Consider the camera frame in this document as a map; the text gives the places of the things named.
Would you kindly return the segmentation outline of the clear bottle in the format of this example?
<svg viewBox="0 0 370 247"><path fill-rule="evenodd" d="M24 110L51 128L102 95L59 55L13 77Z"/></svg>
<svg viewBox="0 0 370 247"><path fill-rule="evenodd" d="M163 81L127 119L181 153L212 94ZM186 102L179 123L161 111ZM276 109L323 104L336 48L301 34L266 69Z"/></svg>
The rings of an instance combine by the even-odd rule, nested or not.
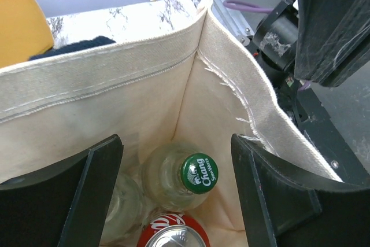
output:
<svg viewBox="0 0 370 247"><path fill-rule="evenodd" d="M132 235L142 224L144 196L137 183L127 175L119 175L113 189L101 246L117 244Z"/></svg>
<svg viewBox="0 0 370 247"><path fill-rule="evenodd" d="M188 211L200 206L217 185L219 169L196 146L171 142L156 148L140 166L144 194L167 211Z"/></svg>

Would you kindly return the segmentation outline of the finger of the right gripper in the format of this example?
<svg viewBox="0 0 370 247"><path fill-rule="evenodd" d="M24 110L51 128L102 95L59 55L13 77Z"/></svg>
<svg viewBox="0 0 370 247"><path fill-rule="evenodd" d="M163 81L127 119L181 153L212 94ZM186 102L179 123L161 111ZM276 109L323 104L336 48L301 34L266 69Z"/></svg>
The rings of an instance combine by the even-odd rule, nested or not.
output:
<svg viewBox="0 0 370 247"><path fill-rule="evenodd" d="M369 62L369 0L297 0L294 76L338 87Z"/></svg>

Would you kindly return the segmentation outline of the beige canvas bag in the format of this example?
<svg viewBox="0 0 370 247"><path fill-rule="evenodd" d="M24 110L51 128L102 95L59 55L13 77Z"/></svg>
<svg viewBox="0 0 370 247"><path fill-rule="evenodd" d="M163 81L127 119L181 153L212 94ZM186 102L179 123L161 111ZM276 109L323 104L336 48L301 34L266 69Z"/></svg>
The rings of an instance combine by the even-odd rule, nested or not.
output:
<svg viewBox="0 0 370 247"><path fill-rule="evenodd" d="M140 161L172 140L212 156L220 177L192 214L212 246L246 246L231 136L339 180L279 107L255 58L212 13L191 7L162 36L24 62L1 70L1 181L58 162L116 134Z"/></svg>

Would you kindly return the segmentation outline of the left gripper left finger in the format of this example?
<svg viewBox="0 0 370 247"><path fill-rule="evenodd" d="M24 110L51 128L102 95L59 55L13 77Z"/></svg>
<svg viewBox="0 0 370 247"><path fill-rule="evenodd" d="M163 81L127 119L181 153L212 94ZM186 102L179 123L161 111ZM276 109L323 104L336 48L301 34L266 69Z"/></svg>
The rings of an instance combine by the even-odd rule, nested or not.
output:
<svg viewBox="0 0 370 247"><path fill-rule="evenodd" d="M1 183L1 246L98 246L123 149L112 135Z"/></svg>

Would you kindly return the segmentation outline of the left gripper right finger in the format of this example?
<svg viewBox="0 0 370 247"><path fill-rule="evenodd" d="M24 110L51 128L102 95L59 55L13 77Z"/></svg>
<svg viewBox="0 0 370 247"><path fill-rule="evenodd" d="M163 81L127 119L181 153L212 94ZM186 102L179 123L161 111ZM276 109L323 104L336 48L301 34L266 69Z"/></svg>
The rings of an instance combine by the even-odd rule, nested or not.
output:
<svg viewBox="0 0 370 247"><path fill-rule="evenodd" d="M231 156L249 246L369 245L369 187L316 175L239 134Z"/></svg>

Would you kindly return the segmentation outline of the red soda can front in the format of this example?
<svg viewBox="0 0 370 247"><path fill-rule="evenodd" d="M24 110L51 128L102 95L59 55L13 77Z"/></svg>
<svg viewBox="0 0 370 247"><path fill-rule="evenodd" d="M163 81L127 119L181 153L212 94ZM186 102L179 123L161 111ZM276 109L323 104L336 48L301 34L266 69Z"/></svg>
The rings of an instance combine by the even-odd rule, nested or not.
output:
<svg viewBox="0 0 370 247"><path fill-rule="evenodd" d="M198 220L185 213L167 212L149 221L137 246L210 247L210 241Z"/></svg>

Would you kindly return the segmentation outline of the clear bottle front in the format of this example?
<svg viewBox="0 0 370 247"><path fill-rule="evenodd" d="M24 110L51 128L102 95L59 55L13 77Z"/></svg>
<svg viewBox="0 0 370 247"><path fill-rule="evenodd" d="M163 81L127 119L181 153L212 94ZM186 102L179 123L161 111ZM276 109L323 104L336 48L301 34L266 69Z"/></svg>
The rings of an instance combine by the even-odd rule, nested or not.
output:
<svg viewBox="0 0 370 247"><path fill-rule="evenodd" d="M127 175L119 175L113 189L101 246L117 244L132 235L142 224L144 196L137 183Z"/></svg>

